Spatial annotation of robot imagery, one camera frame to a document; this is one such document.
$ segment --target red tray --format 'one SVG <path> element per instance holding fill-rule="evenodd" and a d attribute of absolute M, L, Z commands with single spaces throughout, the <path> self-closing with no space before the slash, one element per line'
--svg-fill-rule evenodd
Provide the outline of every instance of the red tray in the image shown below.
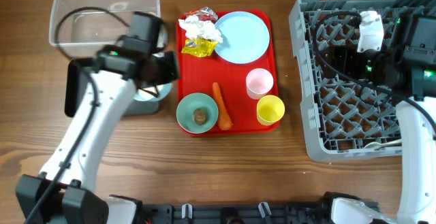
<path fill-rule="evenodd" d="M 181 54 L 185 45 L 185 30 L 176 27 L 176 43 L 178 53 L 178 64 L 181 79 L 178 80 L 178 102 L 185 96 L 192 93 L 204 93 L 213 97 L 212 84 L 218 82 L 221 88 L 225 108 L 232 119 L 233 126 L 230 130 L 222 131 L 215 125 L 210 131 L 202 134 L 192 134 L 185 131 L 190 136 L 212 136 L 212 135 L 236 135 L 246 133 L 266 133 L 273 131 L 279 126 L 279 122 L 271 126 L 263 126 L 258 122 L 256 105 L 258 100 L 250 98 L 245 86 L 247 74 L 255 68 L 268 70 L 273 78 L 274 85 L 269 95 L 279 95 L 277 88 L 277 77 L 275 72 L 275 58 L 273 48 L 273 36 L 271 35 L 271 23 L 267 15 L 260 10 L 246 10 L 261 18 L 270 32 L 270 45 L 268 50 L 258 60 L 238 65 L 222 59 L 215 52 L 210 57 L 194 57 L 190 54 Z M 216 12 L 218 17 L 230 12 Z"/>

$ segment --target clear plastic container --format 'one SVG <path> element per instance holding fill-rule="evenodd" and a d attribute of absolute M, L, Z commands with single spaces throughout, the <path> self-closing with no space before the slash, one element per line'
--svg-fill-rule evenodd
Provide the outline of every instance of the clear plastic container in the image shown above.
<path fill-rule="evenodd" d="M 159 0 L 54 0 L 50 17 L 48 41 L 54 43 L 55 29 L 68 12 L 84 7 L 105 8 L 130 23 L 132 13 L 146 12 L 161 16 Z M 113 44 L 127 28 L 117 19 L 104 12 L 85 11 L 70 16 L 59 33 L 59 42 L 66 51 L 75 57 L 92 56 L 105 44 Z"/>

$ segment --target plastic wrapper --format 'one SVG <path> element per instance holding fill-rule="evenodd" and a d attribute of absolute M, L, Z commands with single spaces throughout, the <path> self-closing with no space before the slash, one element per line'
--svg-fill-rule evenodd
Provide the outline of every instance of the plastic wrapper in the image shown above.
<path fill-rule="evenodd" d="M 190 54 L 195 57 L 208 57 L 212 54 L 218 42 L 212 42 L 202 37 L 196 39 L 186 39 L 183 54 Z"/>
<path fill-rule="evenodd" d="M 199 10 L 193 10 L 191 12 L 185 13 L 188 16 L 198 16 L 198 20 L 210 20 L 215 23 L 218 20 L 218 15 L 209 7 L 203 7 Z"/>

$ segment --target light blue plate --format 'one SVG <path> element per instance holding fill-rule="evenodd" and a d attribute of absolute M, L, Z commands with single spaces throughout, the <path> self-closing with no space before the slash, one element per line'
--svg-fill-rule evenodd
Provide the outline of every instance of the light blue plate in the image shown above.
<path fill-rule="evenodd" d="M 207 122 L 204 125 L 197 125 L 193 120 L 193 111 L 202 108 L 207 114 Z M 194 93 L 183 98 L 177 106 L 177 122 L 191 133 L 204 133 L 212 129 L 218 120 L 218 106 L 212 97 L 203 93 Z"/>
<path fill-rule="evenodd" d="M 259 59 L 268 49 L 270 33 L 265 22 L 248 12 L 232 12 L 215 23 L 223 42 L 215 52 L 224 60 L 245 64 Z"/>

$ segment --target plastic tray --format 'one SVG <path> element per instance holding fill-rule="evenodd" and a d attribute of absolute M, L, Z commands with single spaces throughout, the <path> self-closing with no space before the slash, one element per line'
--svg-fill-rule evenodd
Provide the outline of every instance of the plastic tray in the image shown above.
<path fill-rule="evenodd" d="M 317 64 L 314 44 L 322 50 L 329 45 L 358 43 L 350 31 L 349 16 L 331 18 L 325 27 L 313 32 L 320 18 L 341 10 L 378 11 L 384 19 L 384 45 L 388 46 L 400 13 L 435 16 L 436 0 L 297 0 L 289 15 L 292 52 L 300 70 L 300 109 L 308 156 L 316 161 L 339 161 L 401 155 L 400 146 L 363 148 L 372 141 L 384 143 L 400 137 L 395 108 L 390 103 L 381 108 L 362 103 L 357 84 L 338 77 L 326 79 Z M 317 43 L 311 41 L 313 34 L 319 36 Z M 380 104 L 386 95 L 363 89 L 362 97 Z"/>
<path fill-rule="evenodd" d="M 184 129 L 190 136 L 212 136 L 212 135 L 235 135 L 247 133 L 266 133 L 279 126 L 279 122 L 265 127 L 259 124 L 256 117 L 256 105 L 258 100 L 251 99 L 247 94 L 245 78 L 255 68 L 267 69 L 274 78 L 274 86 L 269 95 L 279 94 L 277 88 L 277 77 L 275 71 L 275 58 L 273 48 L 273 37 L 271 35 L 271 23 L 267 15 L 260 10 L 246 10 L 261 18 L 270 32 L 270 45 L 268 50 L 258 60 L 244 64 L 232 64 L 215 52 L 210 57 L 198 58 L 189 54 L 181 54 L 185 45 L 185 30 L 177 24 L 176 43 L 178 63 L 181 79 L 178 81 L 178 102 L 185 96 L 192 93 L 204 93 L 213 97 L 212 83 L 218 82 L 223 96 L 225 107 L 232 119 L 233 126 L 228 131 L 222 131 L 215 125 L 210 131 L 202 134 L 192 134 Z M 216 12 L 221 17 L 230 12 Z"/>

